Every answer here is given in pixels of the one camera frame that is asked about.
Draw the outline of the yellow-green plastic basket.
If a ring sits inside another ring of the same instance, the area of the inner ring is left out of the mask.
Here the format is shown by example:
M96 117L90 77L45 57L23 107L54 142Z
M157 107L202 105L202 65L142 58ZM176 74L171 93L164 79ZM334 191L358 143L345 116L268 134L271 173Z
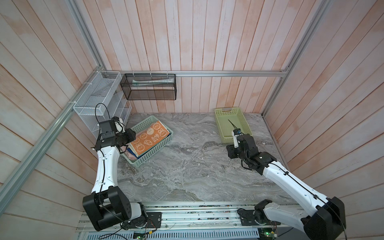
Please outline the yellow-green plastic basket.
M240 129L242 133L252 136L250 126L239 107L216 108L215 120L223 144L233 144L233 130Z

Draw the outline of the orange patterned towel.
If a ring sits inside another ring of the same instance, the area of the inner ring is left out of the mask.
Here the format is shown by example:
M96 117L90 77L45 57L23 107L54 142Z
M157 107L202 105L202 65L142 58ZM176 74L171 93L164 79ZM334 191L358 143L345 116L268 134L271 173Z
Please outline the orange patterned towel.
M169 134L170 131L165 125L161 121L156 121L136 135L136 139L129 144L132 144L138 155L141 156L159 144Z

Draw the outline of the mint green plastic basket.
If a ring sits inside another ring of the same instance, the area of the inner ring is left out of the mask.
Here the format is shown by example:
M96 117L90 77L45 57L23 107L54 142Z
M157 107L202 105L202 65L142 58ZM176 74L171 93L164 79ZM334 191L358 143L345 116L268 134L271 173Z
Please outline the mint green plastic basket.
M137 125L132 127L132 130L136 132L136 135L138 135L141 131L147 129L152 123L155 123L156 121L160 121L160 120L158 118L156 118L155 116L149 116L145 120L141 121L140 123L138 123ZM143 155L139 156L135 162L130 161L125 156L124 153L121 154L121 157L125 158L135 168L138 168L139 166L141 166L144 162L146 162L155 153L157 153L159 150L161 150L163 147L165 147L166 144L168 144L173 139L173 131L169 127L167 127L166 125L165 125L165 127L170 131L170 134L164 140L162 140L159 144L157 144L155 147L153 147L152 149L150 149L149 151L147 151ZM122 147L122 151L125 152L127 147Z

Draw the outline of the light green yellow towel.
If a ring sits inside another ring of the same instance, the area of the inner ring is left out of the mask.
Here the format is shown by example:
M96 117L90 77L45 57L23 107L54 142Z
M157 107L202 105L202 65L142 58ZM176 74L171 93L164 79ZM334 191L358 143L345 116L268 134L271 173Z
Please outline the light green yellow towel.
M138 153L136 152L132 144L128 144L128 152L130 152L136 158L139 157Z

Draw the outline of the pink towel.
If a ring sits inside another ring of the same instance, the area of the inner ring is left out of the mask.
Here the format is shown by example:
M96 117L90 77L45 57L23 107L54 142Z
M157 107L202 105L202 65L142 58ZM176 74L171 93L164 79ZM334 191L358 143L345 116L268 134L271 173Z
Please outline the pink towel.
M126 148L124 154L132 162L135 162L138 159L137 156L133 153L133 151L129 147Z

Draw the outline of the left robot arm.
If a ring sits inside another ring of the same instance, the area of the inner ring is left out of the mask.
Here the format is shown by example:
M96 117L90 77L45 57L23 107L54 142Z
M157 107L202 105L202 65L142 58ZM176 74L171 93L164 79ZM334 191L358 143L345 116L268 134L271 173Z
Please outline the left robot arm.
M117 168L121 147L136 139L136 132L126 129L121 119L113 117L99 123L99 136L94 146L98 170L91 194L83 198L83 208L96 231L116 224L124 229L142 228L148 216L141 203L131 203L118 187Z

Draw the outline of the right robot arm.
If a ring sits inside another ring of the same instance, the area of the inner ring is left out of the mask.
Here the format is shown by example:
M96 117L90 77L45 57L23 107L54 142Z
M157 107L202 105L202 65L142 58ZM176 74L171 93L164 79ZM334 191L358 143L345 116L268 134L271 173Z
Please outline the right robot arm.
M345 205L337 197L329 198L289 172L267 152L259 152L255 140L240 129L232 132L234 143L227 146L230 159L240 159L244 169L256 171L273 181L300 206L293 209L265 199L253 211L238 209L245 225L264 226L273 222L304 232L311 240L335 240L346 234Z

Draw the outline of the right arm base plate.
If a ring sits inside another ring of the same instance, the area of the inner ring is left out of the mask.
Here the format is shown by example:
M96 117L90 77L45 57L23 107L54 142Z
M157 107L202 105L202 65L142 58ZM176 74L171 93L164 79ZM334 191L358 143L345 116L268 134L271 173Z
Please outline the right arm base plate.
M280 222L270 221L260 211L237 209L242 226L279 226Z

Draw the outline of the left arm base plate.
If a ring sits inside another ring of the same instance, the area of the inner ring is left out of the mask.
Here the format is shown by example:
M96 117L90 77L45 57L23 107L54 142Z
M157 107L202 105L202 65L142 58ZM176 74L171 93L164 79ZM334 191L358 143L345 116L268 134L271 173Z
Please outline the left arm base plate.
M130 222L121 223L121 227L124 230L128 229L145 229L153 228L159 229L162 224L162 213L161 212L152 212L147 213L144 217L139 217L137 219L131 220Z

